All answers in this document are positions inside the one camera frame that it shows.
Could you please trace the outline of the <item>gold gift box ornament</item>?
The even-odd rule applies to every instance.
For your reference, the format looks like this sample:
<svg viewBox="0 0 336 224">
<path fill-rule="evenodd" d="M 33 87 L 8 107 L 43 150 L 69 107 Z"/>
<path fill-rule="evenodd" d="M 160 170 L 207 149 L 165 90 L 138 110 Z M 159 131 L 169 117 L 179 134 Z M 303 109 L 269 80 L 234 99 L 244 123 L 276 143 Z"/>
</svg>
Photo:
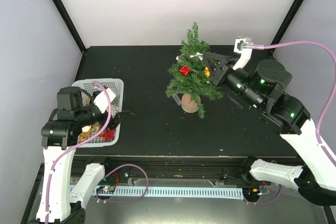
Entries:
<svg viewBox="0 0 336 224">
<path fill-rule="evenodd" d="M 204 72 L 204 75 L 206 76 L 206 78 L 209 78 L 211 76 L 211 72 L 210 72 L 208 67 L 205 67 L 203 72 Z"/>
</svg>

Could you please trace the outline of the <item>silver star ornament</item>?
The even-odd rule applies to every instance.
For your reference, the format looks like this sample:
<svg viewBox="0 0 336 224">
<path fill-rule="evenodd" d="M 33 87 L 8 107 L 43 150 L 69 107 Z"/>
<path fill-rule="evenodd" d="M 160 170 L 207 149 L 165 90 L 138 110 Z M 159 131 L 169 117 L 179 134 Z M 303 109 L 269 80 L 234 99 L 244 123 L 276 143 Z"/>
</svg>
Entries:
<svg viewBox="0 0 336 224">
<path fill-rule="evenodd" d="M 197 59 L 199 59 L 200 61 L 203 60 L 203 54 L 201 54 L 201 53 L 199 53 L 199 52 L 197 52 L 197 53 L 194 54 L 194 55 L 189 55 L 189 57 L 190 57 L 190 58 L 197 58 Z"/>
</svg>

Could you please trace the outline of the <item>small green christmas tree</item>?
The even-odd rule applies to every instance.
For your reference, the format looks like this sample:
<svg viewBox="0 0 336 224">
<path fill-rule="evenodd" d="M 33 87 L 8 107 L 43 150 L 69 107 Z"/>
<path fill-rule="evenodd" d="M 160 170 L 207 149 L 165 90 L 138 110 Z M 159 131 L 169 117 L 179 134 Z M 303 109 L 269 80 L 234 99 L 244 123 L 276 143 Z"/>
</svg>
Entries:
<svg viewBox="0 0 336 224">
<path fill-rule="evenodd" d="M 201 97 L 216 101 L 222 98 L 224 93 L 218 87 L 207 82 L 203 72 L 205 68 L 203 61 L 189 57 L 189 55 L 194 55 L 197 52 L 204 54 L 210 50 L 210 45 L 200 40 L 198 32 L 198 23 L 194 22 L 192 27 L 187 30 L 185 39 L 181 41 L 182 46 L 180 54 L 176 57 L 176 63 L 168 69 L 172 79 L 167 86 L 166 95 L 172 97 L 175 94 L 190 94 L 198 105 L 197 114 L 202 119 L 206 110 L 201 102 Z M 190 68 L 190 72 L 186 76 L 180 73 L 180 68 L 184 65 Z"/>
</svg>

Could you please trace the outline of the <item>red gift box ornament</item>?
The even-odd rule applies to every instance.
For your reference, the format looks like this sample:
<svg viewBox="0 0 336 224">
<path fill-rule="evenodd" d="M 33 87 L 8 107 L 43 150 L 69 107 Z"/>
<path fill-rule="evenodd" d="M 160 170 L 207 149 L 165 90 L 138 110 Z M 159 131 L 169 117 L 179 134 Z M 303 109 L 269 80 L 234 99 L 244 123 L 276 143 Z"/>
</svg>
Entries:
<svg viewBox="0 0 336 224">
<path fill-rule="evenodd" d="M 180 73 L 181 73 L 183 76 L 188 75 L 189 72 L 190 72 L 190 68 L 189 68 L 188 66 L 186 66 L 186 65 L 184 65 L 184 66 L 182 66 L 182 67 L 180 68 Z"/>
</svg>

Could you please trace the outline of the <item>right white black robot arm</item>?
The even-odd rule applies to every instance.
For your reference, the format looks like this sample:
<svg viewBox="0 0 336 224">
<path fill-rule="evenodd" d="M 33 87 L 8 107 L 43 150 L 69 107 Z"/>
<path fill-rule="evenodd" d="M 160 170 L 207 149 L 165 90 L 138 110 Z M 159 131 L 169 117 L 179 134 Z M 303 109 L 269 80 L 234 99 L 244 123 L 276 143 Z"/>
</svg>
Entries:
<svg viewBox="0 0 336 224">
<path fill-rule="evenodd" d="M 292 75 L 277 60 L 261 60 L 253 74 L 244 70 L 249 58 L 231 58 L 212 52 L 202 56 L 209 81 L 225 85 L 261 112 L 261 119 L 273 125 L 303 160 L 302 166 L 270 163 L 250 157 L 238 171 L 239 179 L 250 184 L 268 181 L 289 187 L 318 206 L 335 205 L 335 155 L 324 140 L 316 137 L 310 113 L 297 98 L 286 94 Z"/>
</svg>

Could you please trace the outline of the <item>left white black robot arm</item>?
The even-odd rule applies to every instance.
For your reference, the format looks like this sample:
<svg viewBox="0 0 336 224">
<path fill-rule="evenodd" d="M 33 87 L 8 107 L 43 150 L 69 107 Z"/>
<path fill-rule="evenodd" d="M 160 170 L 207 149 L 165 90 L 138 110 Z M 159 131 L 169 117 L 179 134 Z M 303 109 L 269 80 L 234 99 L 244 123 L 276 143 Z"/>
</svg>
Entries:
<svg viewBox="0 0 336 224">
<path fill-rule="evenodd" d="M 57 93 L 57 107 L 41 130 L 44 155 L 44 180 L 40 205 L 35 217 L 37 223 L 71 223 L 84 220 L 87 203 L 100 181 L 108 181 L 113 174 L 111 166 L 103 161 L 90 161 L 73 190 L 70 190 L 72 161 L 81 133 L 90 132 L 95 123 L 102 123 L 96 134 L 89 133 L 88 141 L 105 129 L 115 129 L 127 111 L 114 113 L 113 103 L 119 98 L 115 92 L 93 81 L 97 92 L 70 86 Z"/>
</svg>

